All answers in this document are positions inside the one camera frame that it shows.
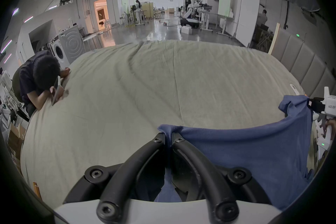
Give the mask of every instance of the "washing machine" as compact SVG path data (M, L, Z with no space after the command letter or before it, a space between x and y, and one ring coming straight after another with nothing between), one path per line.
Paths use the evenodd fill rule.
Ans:
M65 55L65 52L60 43L60 40L58 39L54 43L52 43L51 47L52 47L54 56L57 58L59 65L61 66L61 69L65 69L66 67L69 67L70 63L67 59L67 56Z
M51 47L62 69L69 67L74 60L85 53L77 25L59 33L53 40Z

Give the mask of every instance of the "cardboard box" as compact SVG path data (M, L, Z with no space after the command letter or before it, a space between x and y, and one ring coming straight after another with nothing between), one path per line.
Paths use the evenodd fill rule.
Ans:
M22 142L23 140L20 139L19 130L13 125L13 123L11 123L8 136L8 145L14 152L14 156L17 159L20 159Z
M26 136L26 129L24 127L22 127L21 124L19 124L19 126L17 127L18 131L19 131L19 138L24 140L25 136Z

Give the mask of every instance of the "screw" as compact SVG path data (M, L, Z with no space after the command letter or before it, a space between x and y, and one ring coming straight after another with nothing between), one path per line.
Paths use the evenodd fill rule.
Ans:
M233 221L238 217L239 211L236 210L236 207L233 203L220 204L216 208L216 216L223 222Z
M161 143L162 139L161 138L154 138L152 141L155 142L155 143Z
M183 141L184 141L183 138L176 138L176 139L175 139L175 142L177 142L177 143L179 143L179 142L183 142Z
M102 176L102 172L100 171L100 170L93 170L92 172L91 172L91 176L93 177L93 178L99 178L100 176Z
M115 208L115 205L109 202L103 202L100 205L98 205L97 208L97 214L101 218L113 218L116 217L117 210Z
M246 174L243 171L236 171L234 172L233 176L237 179L245 178Z

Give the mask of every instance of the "black hair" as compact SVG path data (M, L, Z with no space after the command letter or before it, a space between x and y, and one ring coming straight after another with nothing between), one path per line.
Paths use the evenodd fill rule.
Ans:
M139 8L141 8L141 3L139 0L136 0L136 2L139 4Z
M33 77L36 86L42 90L49 90L54 85L61 67L58 60L52 55L37 58L34 62Z

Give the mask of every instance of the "hand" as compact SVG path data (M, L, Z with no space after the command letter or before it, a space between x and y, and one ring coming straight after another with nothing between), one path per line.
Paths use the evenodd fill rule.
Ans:
M50 87L50 92L52 95L54 95L56 93L56 89L54 86L51 86ZM57 93L57 96L56 96L56 102L63 96L63 93L64 93L64 88L62 86L59 86L59 90L58 90L58 93Z
M67 67L67 68L65 68L64 70L61 70L59 76L60 76L61 78L66 78L66 77L69 75L69 73L70 73L70 68Z
M325 123L325 126L331 126L331 140L334 140L335 134L336 134L336 119L328 120Z

